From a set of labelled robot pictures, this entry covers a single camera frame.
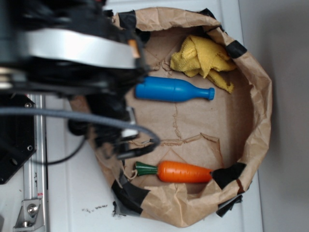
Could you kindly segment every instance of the metal bracket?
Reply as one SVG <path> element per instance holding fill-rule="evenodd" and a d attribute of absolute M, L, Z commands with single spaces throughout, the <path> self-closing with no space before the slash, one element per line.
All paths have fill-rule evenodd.
<path fill-rule="evenodd" d="M 41 200 L 24 200 L 13 232 L 44 232 L 44 217 Z"/>

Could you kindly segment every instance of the gray wall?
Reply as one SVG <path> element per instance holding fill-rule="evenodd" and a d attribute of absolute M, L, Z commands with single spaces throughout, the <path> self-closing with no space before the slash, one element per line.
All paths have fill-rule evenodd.
<path fill-rule="evenodd" d="M 309 1 L 239 0 L 245 46 L 274 83 L 259 169 L 265 232 L 309 231 Z"/>

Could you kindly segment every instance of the black cable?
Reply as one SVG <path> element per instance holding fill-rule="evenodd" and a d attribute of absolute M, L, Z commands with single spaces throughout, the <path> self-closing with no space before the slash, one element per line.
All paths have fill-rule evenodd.
<path fill-rule="evenodd" d="M 35 109 L 35 108 L 22 108 L 22 107 L 0 107 L 0 116 L 4 115 L 26 115 L 26 116 L 42 115 L 42 116 L 68 118 L 76 121 L 89 122 L 93 124 L 111 126 L 120 129 L 137 130 L 151 137 L 151 141 L 153 142 L 153 144 L 143 148 L 132 149 L 124 154 L 120 154 L 118 155 L 119 159 L 127 159 L 147 154 L 149 152 L 152 152 L 160 144 L 159 137 L 151 130 L 142 126 L 130 124 L 125 121 L 104 116 L 72 112 L 72 111 L 64 111 L 64 110 L 49 110 L 49 109 Z"/>
<path fill-rule="evenodd" d="M 76 149 L 70 155 L 66 156 L 63 159 L 55 160 L 55 161 L 52 161 L 52 162 L 38 162 L 36 160 L 33 160 L 32 162 L 34 162 L 36 164 L 44 165 L 44 166 L 49 166 L 49 165 L 55 165 L 55 164 L 63 163 L 65 161 L 73 158 L 75 155 L 77 155 L 77 153 L 85 145 L 86 140 L 87 139 L 84 136 L 83 139 L 81 140 L 81 142 L 79 143 L 79 145 L 76 147 Z M 25 155 L 21 151 L 17 150 L 14 146 L 8 144 L 6 141 L 4 141 L 1 138 L 0 138 L 0 146 L 3 147 L 4 149 L 6 149 L 7 151 L 9 151 L 11 154 L 13 154 L 15 156 L 15 158 L 18 158 L 18 159 L 24 159 L 25 158 Z"/>
<path fill-rule="evenodd" d="M 79 143 L 79 145 L 76 147 L 76 149 L 68 156 L 66 156 L 63 159 L 58 159 L 55 161 L 51 161 L 51 162 L 38 162 L 38 161 L 34 161 L 36 164 L 41 164 L 44 166 L 49 166 L 49 165 L 55 165 L 55 164 L 59 164 L 59 163 L 63 163 L 71 158 L 73 158 L 75 155 L 77 155 L 77 153 L 83 148 L 83 146 L 85 145 L 85 142 L 87 141 L 86 136 L 83 137 L 83 139 L 81 140 L 81 142 Z"/>

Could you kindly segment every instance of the gray cable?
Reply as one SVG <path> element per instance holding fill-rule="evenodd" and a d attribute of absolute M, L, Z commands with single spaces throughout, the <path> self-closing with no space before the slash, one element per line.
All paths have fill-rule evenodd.
<path fill-rule="evenodd" d="M 160 144 L 160 138 L 151 130 L 142 126 L 130 124 L 128 122 L 104 116 L 85 114 L 74 111 L 65 111 L 65 110 L 35 109 L 35 108 L 22 108 L 22 107 L 0 107 L 0 116 L 5 115 L 25 115 L 25 116 L 42 115 L 50 117 L 68 118 L 76 121 L 101 124 L 104 126 L 111 126 L 120 129 L 132 129 L 149 135 L 152 138 L 151 141 L 154 143 L 153 144 L 154 146 L 158 146 Z"/>

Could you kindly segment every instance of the screw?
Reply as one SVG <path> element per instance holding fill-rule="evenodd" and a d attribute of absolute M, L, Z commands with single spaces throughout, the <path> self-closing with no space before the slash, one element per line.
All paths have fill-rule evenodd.
<path fill-rule="evenodd" d="M 22 227 L 29 227 L 29 221 L 23 221 L 21 226 Z"/>
<path fill-rule="evenodd" d="M 30 215 L 35 215 L 38 212 L 39 208 L 35 204 L 30 204 L 27 207 L 27 211 Z"/>
<path fill-rule="evenodd" d="M 27 103 L 25 104 L 25 107 L 26 107 L 26 108 L 31 108 L 31 107 L 32 107 L 32 104 L 31 104 L 30 102 L 27 102 Z"/>

